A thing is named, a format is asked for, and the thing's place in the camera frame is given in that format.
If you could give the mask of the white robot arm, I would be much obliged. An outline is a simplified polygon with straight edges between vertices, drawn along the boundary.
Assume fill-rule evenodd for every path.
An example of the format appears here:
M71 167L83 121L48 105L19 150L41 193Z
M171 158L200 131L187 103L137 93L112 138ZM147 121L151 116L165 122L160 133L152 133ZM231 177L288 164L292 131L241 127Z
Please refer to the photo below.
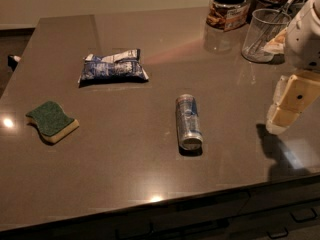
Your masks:
M290 22L284 57L296 71L276 85L266 120L274 135L286 131L320 96L320 0L308 0Z

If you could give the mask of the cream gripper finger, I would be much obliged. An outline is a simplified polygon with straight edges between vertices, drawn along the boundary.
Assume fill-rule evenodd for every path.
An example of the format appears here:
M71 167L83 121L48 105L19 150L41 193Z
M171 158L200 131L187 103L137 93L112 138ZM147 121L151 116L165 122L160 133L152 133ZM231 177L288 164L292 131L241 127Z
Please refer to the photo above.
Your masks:
M281 76L277 82L273 103L267 112L266 129L270 134L281 134L288 128L290 113L280 108L279 102L283 96L289 78Z
M288 128L300 114L320 96L320 74L309 70L297 70L289 78L280 108L290 113Z

